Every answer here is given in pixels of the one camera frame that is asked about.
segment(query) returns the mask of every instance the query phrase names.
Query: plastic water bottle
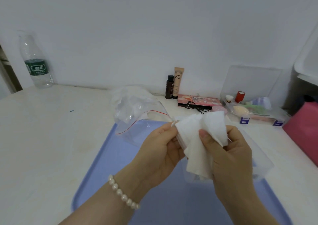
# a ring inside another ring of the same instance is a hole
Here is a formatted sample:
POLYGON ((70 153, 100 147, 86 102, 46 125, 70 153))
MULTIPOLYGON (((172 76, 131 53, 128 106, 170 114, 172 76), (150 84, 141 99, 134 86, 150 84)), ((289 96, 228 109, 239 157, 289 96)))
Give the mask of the plastic water bottle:
POLYGON ((28 69, 34 85, 46 88, 53 85, 53 80, 47 68, 44 55, 36 45, 31 34, 19 31, 20 53, 28 69))

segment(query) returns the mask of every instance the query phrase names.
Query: pearl bracelet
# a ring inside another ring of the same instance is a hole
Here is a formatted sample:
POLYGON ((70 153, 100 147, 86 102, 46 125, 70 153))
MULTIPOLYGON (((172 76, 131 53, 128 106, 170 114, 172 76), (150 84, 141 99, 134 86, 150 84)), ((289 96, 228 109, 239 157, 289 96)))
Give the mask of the pearl bracelet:
POLYGON ((121 189, 118 188, 118 184, 114 180, 113 175, 109 175, 108 182, 112 186, 112 189, 116 191, 118 196, 121 196, 121 200, 127 204, 127 206, 131 207, 132 209, 138 210, 140 208, 140 204, 133 202, 126 194, 122 192, 121 189))

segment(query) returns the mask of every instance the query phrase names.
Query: fingernail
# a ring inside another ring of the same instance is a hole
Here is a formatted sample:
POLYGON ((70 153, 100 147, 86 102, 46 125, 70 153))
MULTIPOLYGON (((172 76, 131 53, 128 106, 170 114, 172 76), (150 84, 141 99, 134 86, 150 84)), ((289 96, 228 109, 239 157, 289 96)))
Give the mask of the fingernail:
POLYGON ((206 137, 208 134, 209 134, 209 133, 206 132, 206 131, 203 130, 203 129, 200 129, 200 130, 199 130, 199 135, 200 135, 202 138, 206 137))

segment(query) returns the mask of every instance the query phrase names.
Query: dark brown bottle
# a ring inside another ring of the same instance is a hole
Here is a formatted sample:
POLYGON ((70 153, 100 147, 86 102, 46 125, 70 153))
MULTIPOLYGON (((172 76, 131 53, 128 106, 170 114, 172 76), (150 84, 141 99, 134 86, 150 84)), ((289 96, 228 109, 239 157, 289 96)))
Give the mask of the dark brown bottle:
POLYGON ((173 75, 168 76, 167 80, 167 86, 166 86, 166 99, 171 99, 172 98, 172 92, 173 92, 173 84, 175 82, 173 81, 173 75))

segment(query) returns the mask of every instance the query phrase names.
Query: forearm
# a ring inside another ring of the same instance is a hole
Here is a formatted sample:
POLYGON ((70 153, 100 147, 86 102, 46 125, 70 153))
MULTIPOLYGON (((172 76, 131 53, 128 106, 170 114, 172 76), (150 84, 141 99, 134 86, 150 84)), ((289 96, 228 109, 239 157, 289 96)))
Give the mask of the forearm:
MULTIPOLYGON (((149 188, 139 179, 137 171, 129 164, 119 171, 114 179, 130 199, 139 203, 149 188)), ((127 224, 133 212, 134 210, 112 190, 109 183, 106 183, 60 225, 127 224)))
POLYGON ((224 202, 224 206, 235 225, 279 225, 255 191, 247 197, 224 202))

